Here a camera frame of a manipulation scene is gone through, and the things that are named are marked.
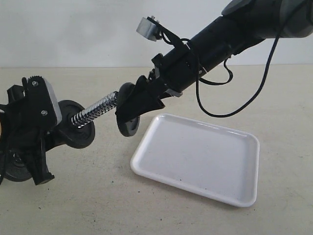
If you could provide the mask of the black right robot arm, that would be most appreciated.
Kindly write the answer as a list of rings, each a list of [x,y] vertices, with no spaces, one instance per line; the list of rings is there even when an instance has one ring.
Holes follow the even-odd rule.
[[[233,0],[211,24],[191,39],[183,39],[152,17],[142,18],[137,32],[148,40],[166,36],[173,49],[156,55],[154,69],[141,76],[117,105],[118,121],[127,122],[164,107],[166,97],[180,96],[231,55],[266,39],[305,38],[313,32],[310,0]]]

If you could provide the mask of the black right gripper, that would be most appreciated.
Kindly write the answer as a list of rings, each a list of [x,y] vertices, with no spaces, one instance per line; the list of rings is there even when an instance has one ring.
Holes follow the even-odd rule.
[[[208,50],[191,40],[179,40],[166,55],[158,54],[154,78],[140,76],[136,83],[124,83],[117,95],[115,111],[118,122],[128,122],[147,112],[164,108],[160,98],[180,97],[197,78],[208,72]]]

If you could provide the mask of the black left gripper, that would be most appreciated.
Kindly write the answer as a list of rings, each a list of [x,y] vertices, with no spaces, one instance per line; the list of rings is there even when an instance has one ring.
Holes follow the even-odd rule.
[[[13,85],[7,95],[8,103],[0,106],[0,178],[4,179],[9,155],[17,154],[34,184],[45,184],[54,179],[47,167],[46,151],[61,145],[73,147],[71,130],[56,127],[43,77],[23,77],[22,85]]]

